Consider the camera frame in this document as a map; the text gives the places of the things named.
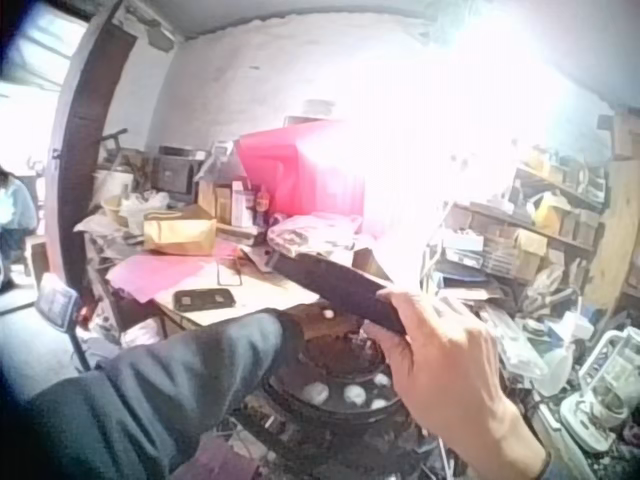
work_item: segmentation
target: white appliance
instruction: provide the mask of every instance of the white appliance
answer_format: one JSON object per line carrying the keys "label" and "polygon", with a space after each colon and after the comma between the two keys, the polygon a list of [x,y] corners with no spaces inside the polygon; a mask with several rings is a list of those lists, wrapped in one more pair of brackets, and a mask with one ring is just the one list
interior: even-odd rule
{"label": "white appliance", "polygon": [[579,372],[581,391],[565,399],[560,417],[587,451],[611,448],[620,425],[640,401],[640,330],[607,332]]}

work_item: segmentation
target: black phone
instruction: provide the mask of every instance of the black phone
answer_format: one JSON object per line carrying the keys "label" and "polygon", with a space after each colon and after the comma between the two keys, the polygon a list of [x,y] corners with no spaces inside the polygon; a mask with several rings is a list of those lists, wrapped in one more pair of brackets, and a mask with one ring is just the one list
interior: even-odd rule
{"label": "black phone", "polygon": [[181,313],[229,308],[235,304],[236,299],[228,288],[179,290],[173,294],[173,308]]}

